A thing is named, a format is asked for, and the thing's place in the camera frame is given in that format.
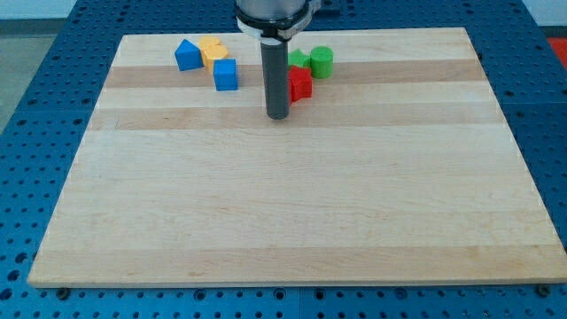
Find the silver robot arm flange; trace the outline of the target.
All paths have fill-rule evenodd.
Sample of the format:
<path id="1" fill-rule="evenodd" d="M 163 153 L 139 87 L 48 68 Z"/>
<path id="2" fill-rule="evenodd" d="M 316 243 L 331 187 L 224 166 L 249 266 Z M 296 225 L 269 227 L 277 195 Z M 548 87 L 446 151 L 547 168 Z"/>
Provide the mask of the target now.
<path id="1" fill-rule="evenodd" d="M 237 26 L 266 45 L 289 42 L 321 8 L 321 0 L 236 0 Z"/>

